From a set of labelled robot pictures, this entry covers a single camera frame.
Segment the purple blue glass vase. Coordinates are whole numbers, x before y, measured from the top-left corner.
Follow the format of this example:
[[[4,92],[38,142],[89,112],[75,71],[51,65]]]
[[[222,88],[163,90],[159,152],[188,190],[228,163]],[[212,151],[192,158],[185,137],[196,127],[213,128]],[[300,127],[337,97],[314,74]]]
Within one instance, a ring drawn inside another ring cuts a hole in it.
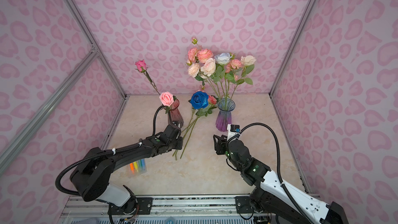
[[[227,132],[227,127],[232,123],[232,112],[235,110],[235,102],[230,98],[221,99],[217,105],[219,114],[216,119],[216,128],[221,132]]]

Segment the red glass vase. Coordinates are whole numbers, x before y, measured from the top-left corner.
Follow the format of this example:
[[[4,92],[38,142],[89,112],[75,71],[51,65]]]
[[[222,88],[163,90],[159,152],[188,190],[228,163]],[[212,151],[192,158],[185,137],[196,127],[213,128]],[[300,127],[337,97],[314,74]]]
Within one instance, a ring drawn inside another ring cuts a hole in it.
[[[182,128],[184,125],[183,117],[179,111],[180,102],[178,99],[174,101],[174,103],[169,107],[168,112],[168,122],[169,124],[173,124]]]

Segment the single pink rose stem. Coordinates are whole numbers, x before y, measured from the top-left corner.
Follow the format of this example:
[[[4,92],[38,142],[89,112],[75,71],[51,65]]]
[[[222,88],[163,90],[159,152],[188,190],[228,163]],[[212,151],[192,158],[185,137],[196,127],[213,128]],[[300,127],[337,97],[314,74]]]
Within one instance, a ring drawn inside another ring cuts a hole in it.
[[[169,107],[174,103],[177,98],[170,92],[162,92],[159,98],[162,105],[165,107],[166,115],[168,118]]]

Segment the cream peach rose stem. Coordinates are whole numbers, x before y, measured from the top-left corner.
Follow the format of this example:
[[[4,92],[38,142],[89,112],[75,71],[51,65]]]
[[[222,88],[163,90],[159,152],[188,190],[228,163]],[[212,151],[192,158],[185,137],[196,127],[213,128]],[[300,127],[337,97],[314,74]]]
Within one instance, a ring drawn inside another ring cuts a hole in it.
[[[214,92],[212,95],[209,96],[209,102],[211,105],[216,105],[217,103],[219,103],[220,100],[219,92],[217,91],[215,84],[211,82],[210,77],[208,75],[205,75],[201,71],[201,66],[199,63],[189,64],[188,75],[194,78],[196,81],[201,82],[202,91],[205,90],[206,85],[210,86],[210,88]]]

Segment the large cream rose stem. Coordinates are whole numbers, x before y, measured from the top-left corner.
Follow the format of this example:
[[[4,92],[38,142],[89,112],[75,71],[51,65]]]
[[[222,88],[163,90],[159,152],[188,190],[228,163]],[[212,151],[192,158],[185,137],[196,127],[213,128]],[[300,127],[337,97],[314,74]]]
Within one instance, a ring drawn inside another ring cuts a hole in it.
[[[218,99],[222,99],[222,93],[217,82],[214,81],[216,72],[216,61],[209,58],[204,65],[200,68],[200,77],[208,83],[215,92]]]

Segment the magenta rosebud stem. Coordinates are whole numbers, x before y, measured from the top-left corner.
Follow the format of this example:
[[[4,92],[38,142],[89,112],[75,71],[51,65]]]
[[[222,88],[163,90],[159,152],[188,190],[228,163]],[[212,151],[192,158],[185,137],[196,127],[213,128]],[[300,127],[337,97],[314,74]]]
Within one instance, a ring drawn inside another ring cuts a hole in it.
[[[136,61],[135,66],[136,66],[136,70],[145,75],[145,77],[148,79],[150,85],[153,87],[153,89],[156,91],[156,93],[158,95],[160,95],[160,92],[158,91],[155,82],[152,80],[151,76],[149,75],[149,73],[147,71],[148,66],[147,66],[145,60]]]

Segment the pale blue white rose stem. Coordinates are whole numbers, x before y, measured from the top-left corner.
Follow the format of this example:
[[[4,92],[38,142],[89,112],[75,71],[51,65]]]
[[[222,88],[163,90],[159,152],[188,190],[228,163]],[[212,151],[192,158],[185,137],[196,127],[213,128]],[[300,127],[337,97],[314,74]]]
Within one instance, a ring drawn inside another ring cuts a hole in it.
[[[221,86],[222,98],[228,99],[230,94],[230,81],[228,80],[228,73],[231,71],[231,53],[221,53],[219,55],[215,55],[216,61],[216,75],[217,83]]]

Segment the large pink spray rose stem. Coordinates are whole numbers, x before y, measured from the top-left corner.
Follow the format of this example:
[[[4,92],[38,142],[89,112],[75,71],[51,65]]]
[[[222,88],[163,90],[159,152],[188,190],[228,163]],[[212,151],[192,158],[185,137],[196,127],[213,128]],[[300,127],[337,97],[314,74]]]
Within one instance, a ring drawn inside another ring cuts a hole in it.
[[[199,45],[199,42],[195,37],[191,38],[191,43],[194,47],[188,51],[187,66],[192,63],[199,63],[202,67],[209,58],[214,59],[213,52]]]

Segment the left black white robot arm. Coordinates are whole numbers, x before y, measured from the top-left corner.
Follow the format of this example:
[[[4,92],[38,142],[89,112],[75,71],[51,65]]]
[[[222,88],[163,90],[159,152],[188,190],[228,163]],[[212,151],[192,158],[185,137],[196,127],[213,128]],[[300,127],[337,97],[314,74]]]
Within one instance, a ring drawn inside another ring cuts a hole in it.
[[[106,202],[130,213],[135,209],[135,195],[127,186],[111,184],[110,176],[118,169],[141,159],[155,157],[173,149],[181,150],[182,143],[181,129],[169,124],[163,132],[140,139],[133,145],[112,150],[95,147],[89,150],[69,179],[84,201]]]

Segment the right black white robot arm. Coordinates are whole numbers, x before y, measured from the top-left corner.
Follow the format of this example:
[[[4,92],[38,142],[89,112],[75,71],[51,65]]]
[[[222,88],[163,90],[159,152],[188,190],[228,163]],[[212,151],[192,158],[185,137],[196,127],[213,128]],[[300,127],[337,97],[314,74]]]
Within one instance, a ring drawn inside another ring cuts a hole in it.
[[[346,224],[348,218],[336,202],[327,204],[280,179],[269,166],[251,156],[242,141],[213,136],[215,151],[255,189],[249,204],[255,213],[273,213],[292,224]]]

